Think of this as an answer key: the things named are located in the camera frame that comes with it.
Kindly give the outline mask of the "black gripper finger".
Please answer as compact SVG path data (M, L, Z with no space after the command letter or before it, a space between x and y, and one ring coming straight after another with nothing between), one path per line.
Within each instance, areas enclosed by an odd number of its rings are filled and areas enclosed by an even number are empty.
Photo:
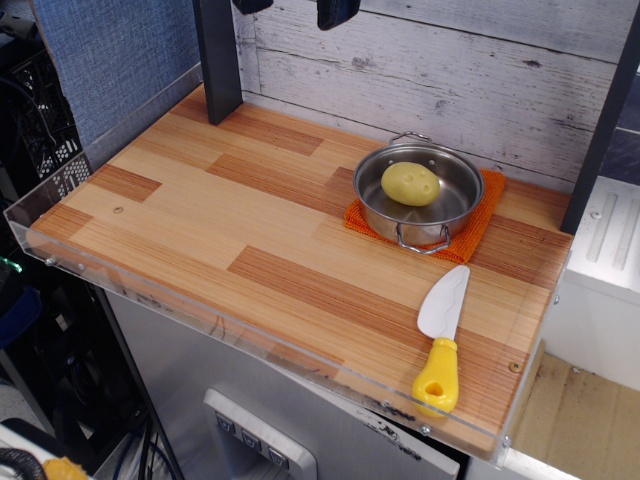
M254 14L273 5L273 0L233 0L234 6L241 14Z
M360 0L317 0L317 26L330 30L350 19L360 10Z

